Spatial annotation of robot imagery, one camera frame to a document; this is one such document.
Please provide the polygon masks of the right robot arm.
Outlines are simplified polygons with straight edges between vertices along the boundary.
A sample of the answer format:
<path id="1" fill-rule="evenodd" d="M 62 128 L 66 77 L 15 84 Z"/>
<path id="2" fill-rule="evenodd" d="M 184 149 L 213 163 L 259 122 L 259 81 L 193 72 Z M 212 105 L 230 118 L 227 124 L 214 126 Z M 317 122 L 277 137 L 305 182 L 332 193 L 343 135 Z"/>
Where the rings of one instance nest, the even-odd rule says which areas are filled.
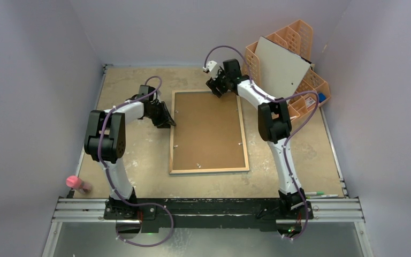
<path id="1" fill-rule="evenodd" d="M 233 92 L 257 109 L 258 132 L 272 152 L 279 179 L 279 211 L 284 217 L 293 217 L 301 207 L 307 207 L 307 201 L 293 165 L 289 142 L 292 123 L 286 100 L 274 98 L 249 76 L 242 75 L 236 59 L 227 60 L 223 65 L 206 61 L 203 71 L 210 75 L 206 85 L 214 95 L 221 97 Z"/>

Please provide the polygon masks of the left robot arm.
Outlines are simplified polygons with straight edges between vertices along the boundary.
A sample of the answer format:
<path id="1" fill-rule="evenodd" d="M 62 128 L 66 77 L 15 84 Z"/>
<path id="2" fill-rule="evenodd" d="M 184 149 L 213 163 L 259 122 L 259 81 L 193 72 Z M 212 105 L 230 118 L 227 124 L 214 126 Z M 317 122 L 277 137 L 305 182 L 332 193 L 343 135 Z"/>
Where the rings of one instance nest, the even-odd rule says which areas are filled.
<path id="1" fill-rule="evenodd" d="M 135 217 L 140 207 L 123 164 L 126 125 L 144 118 L 158 129 L 176 125 L 158 89 L 148 85 L 141 85 L 139 92 L 123 104 L 109 110 L 92 110 L 88 116 L 84 151 L 105 172 L 111 190 L 107 209 L 125 219 Z"/>

